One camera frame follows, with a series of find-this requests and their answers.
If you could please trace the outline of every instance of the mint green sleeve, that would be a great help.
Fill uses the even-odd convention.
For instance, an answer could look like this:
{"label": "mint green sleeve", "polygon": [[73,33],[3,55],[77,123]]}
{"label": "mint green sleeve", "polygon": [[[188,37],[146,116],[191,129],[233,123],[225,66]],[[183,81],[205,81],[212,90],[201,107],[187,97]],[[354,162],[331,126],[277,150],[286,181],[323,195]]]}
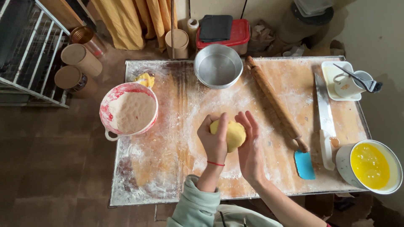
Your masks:
{"label": "mint green sleeve", "polygon": [[220,192],[199,191],[195,183],[199,177],[188,175],[184,182],[184,192],[175,207],[173,216],[168,218],[168,227],[213,226],[217,206],[220,204]]}

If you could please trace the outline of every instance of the white tray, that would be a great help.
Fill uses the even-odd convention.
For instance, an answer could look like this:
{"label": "white tray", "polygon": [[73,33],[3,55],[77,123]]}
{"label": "white tray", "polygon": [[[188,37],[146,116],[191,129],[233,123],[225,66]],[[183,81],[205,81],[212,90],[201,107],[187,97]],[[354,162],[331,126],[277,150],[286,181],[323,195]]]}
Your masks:
{"label": "white tray", "polygon": [[343,98],[335,92],[333,79],[336,75],[344,73],[344,71],[337,68],[334,64],[341,66],[348,71],[354,71],[351,63],[347,61],[325,61],[321,64],[321,69],[323,70],[324,80],[326,82],[327,91],[330,98],[335,101],[359,101],[362,98],[362,95],[360,93],[350,98]]}

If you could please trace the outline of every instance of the tiled floor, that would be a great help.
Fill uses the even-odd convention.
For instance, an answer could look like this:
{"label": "tiled floor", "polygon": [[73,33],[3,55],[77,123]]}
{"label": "tiled floor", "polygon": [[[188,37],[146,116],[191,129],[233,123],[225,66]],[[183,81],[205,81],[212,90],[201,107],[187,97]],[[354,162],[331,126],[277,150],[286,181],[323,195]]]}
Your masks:
{"label": "tiled floor", "polygon": [[124,81],[125,59],[164,59],[108,45],[94,98],[70,109],[0,107],[0,226],[165,226],[173,205],[108,209],[115,142],[98,116],[104,95]]}

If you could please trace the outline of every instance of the wooden table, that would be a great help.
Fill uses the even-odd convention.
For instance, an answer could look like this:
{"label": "wooden table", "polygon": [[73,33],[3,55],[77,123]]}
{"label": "wooden table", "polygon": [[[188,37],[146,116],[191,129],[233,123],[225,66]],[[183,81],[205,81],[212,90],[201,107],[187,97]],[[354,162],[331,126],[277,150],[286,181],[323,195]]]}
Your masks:
{"label": "wooden table", "polygon": [[[200,175],[206,166],[206,155],[196,134],[205,116],[228,112],[234,120],[239,111],[246,110],[252,111],[261,126],[266,176],[285,194],[361,191],[346,183],[337,170],[326,170],[321,158],[314,72],[322,76],[323,61],[342,59],[254,59],[311,147],[315,180],[298,176],[293,158],[297,144],[282,128],[246,65],[235,85],[212,90],[197,80],[193,61],[126,61],[126,82],[144,72],[154,74],[153,91],[158,98],[159,113],[146,133],[118,141],[110,206],[178,202],[185,177]],[[330,104],[340,145],[370,137],[355,102],[330,100]],[[218,184],[221,199],[259,197],[241,175],[237,152],[230,153],[225,164]]]}

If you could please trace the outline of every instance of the mustard yellow curtain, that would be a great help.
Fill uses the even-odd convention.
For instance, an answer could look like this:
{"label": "mustard yellow curtain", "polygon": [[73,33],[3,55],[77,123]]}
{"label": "mustard yellow curtain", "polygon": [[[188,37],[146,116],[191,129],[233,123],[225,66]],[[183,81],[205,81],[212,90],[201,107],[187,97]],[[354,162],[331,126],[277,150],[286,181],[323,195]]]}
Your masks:
{"label": "mustard yellow curtain", "polygon": [[[146,39],[157,36],[158,48],[166,49],[165,35],[171,30],[171,0],[92,0],[107,26],[116,49],[141,50]],[[177,13],[174,6],[174,28]]]}

